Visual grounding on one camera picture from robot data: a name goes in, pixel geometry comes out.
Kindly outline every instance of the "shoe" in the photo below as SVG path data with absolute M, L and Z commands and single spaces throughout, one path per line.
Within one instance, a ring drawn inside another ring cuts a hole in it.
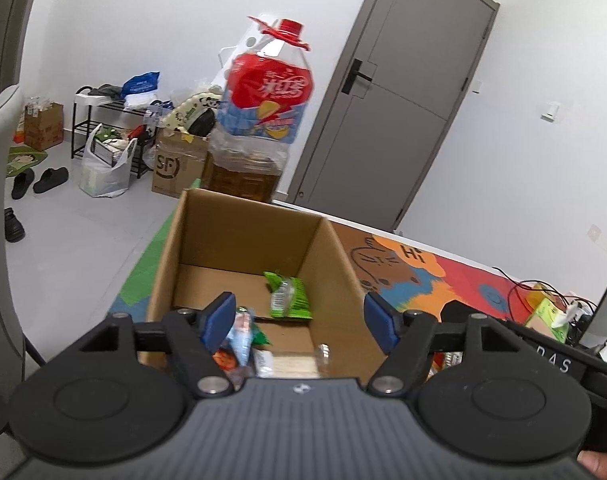
M 66 168 L 59 168 L 58 170 L 53 170 L 53 168 L 48 168 L 41 175 L 41 178 L 35 185 L 32 187 L 35 193 L 44 193 L 49 189 L 53 189 L 53 187 L 61 186 L 61 184 L 65 183 L 68 180 L 68 170 Z
M 18 242 L 26 236 L 23 225 L 17 220 L 11 207 L 4 209 L 4 234 L 6 241 L 11 243 Z
M 26 171 L 22 171 L 20 174 L 18 174 L 12 184 L 12 193 L 10 194 L 12 199 L 19 200 L 22 196 L 24 196 L 34 179 L 35 172 L 31 169 L 27 169 Z

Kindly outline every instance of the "door handle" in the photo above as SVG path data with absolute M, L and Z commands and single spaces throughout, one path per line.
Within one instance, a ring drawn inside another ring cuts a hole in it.
M 362 64 L 362 60 L 360 60 L 360 59 L 355 58 L 352 61 L 352 66 L 350 67 L 350 72 L 347 73 L 346 82 L 344 83 L 344 86 L 341 89 L 341 91 L 344 94 L 350 94 L 350 91 L 352 90 L 352 86 L 354 85 L 355 79 L 357 79 L 357 77 L 361 77 L 368 82 L 372 82 L 373 78 L 371 78 L 370 76 L 367 76 L 366 74 L 362 74 L 361 72 L 359 72 L 359 69 L 361 68 L 361 64 Z

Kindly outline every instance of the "wall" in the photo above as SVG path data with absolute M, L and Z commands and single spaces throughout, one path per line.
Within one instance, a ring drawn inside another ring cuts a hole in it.
M 607 0 L 501 0 L 469 94 L 400 228 L 599 300 L 607 285 Z M 561 102 L 557 123 L 539 118 Z M 602 235 L 587 236 L 591 225 Z
M 303 118 L 307 136 L 363 0 L 35 0 L 21 70 L 29 95 L 66 105 L 81 86 L 122 84 L 160 70 L 160 90 L 191 86 L 218 72 L 217 52 L 236 44 L 246 16 L 269 12 L 300 20 L 312 45 L 315 91 Z M 290 161 L 296 166 L 303 143 Z M 288 183 L 281 186 L 287 189 Z

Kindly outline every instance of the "gray ribbed panel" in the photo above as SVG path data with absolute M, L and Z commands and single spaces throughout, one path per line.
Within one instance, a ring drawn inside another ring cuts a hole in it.
M 306 394 L 293 388 L 308 384 Z M 433 443 L 398 400 L 354 380 L 249 380 L 232 397 L 199 403 L 145 456 L 101 469 L 30 460 L 13 480 L 579 480 L 571 458 L 527 468 L 475 463 Z

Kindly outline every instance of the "plastic bottle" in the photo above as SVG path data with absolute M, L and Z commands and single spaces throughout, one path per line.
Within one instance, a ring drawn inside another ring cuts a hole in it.
M 232 62 L 201 186 L 269 202 L 312 92 L 302 25 L 282 20 Z

